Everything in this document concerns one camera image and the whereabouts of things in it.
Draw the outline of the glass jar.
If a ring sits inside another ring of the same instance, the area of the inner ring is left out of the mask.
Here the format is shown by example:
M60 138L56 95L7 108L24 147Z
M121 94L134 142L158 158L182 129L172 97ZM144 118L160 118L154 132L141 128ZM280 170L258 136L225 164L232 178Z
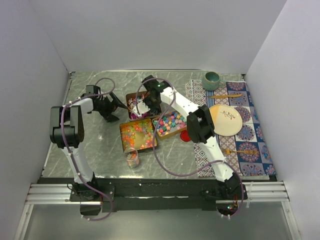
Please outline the glass jar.
M133 147L128 147L124 150L125 160L128 166L133 169L139 166L140 160L138 151Z

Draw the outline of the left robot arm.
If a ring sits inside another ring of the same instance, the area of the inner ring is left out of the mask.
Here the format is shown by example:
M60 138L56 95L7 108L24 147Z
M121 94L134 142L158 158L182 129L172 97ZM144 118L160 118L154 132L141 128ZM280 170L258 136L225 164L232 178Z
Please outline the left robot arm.
M94 201L101 196L82 146L85 137L83 116L98 112L106 122L113 123L119 120L113 115L118 108L128 107L113 92L103 94L99 86L87 85L78 100L50 109L50 140L67 157L73 173L71 191L82 200Z

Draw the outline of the red jar lid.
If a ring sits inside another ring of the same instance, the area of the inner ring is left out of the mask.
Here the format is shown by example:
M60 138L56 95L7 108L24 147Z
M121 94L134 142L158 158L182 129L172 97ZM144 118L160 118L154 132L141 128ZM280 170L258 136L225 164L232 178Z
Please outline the red jar lid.
M185 130L185 131L182 131L180 133L180 139L184 142L190 142L191 141L191 138L189 137L188 135L188 132Z

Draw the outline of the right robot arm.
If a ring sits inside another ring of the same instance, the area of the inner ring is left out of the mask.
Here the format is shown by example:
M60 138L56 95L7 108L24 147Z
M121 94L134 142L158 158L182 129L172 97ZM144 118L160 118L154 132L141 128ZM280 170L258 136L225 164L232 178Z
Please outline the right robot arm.
M161 103L168 104L168 107L159 118L162 119L171 107L182 114L186 119L187 134L190 140L199 145L209 161L191 173L174 173L160 162L156 150L153 148L153 154L159 166L168 174L176 177L189 177L203 171L205 168L212 167L215 179L220 182L218 189L222 198L231 199L237 190L241 195L244 195L245 188L240 175L226 161L218 145L215 126L209 108L205 104L198 105L188 100L164 78L148 76L141 81L140 87L144 87L149 92L149 95L142 102L136 104L137 114L141 114L142 111L149 111Z

